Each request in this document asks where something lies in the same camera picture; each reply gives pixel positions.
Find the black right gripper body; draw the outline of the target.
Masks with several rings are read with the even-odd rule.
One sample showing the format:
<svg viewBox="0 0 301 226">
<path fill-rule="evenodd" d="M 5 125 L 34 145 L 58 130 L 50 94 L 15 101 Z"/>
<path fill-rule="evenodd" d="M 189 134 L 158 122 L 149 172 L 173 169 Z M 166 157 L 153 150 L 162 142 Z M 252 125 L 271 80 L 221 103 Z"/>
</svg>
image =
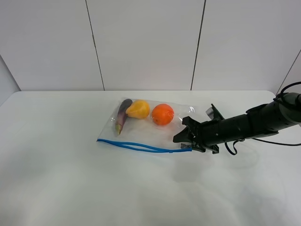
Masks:
<svg viewBox="0 0 301 226">
<path fill-rule="evenodd" d="M 226 120 L 211 120 L 203 123 L 193 122 L 193 150 L 205 153 L 206 150 L 212 154 L 219 153 L 218 144 L 224 143 L 222 132 Z"/>
</svg>

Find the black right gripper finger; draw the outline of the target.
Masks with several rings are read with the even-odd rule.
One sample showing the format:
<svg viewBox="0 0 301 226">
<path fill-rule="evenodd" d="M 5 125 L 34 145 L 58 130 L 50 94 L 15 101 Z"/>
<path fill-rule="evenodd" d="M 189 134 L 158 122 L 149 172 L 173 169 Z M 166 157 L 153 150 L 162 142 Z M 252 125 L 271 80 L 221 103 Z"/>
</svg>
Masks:
<svg viewBox="0 0 301 226">
<path fill-rule="evenodd" d="M 191 132 L 189 127 L 185 127 L 181 132 L 174 135 L 173 142 L 174 143 L 192 143 L 194 139 L 194 134 Z"/>
<path fill-rule="evenodd" d="M 182 125 L 185 125 L 190 129 L 193 129 L 193 128 L 198 128 L 200 123 L 198 121 L 192 119 L 191 117 L 186 116 L 182 119 Z"/>
</svg>

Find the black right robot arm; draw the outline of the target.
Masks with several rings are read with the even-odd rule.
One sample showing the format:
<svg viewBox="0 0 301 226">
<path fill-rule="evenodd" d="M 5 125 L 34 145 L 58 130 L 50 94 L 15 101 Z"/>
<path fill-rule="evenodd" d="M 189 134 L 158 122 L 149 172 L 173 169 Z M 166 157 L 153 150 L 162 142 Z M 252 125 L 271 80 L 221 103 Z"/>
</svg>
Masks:
<svg viewBox="0 0 301 226">
<path fill-rule="evenodd" d="M 246 139 L 269 137 L 279 130 L 301 122 L 301 96 L 280 93 L 269 104 L 251 108 L 245 114 L 225 119 L 212 105 L 207 110 L 210 121 L 198 122 L 184 117 L 185 128 L 173 137 L 175 143 L 190 143 L 191 148 L 204 153 L 219 153 L 219 144 L 243 142 Z"/>
</svg>

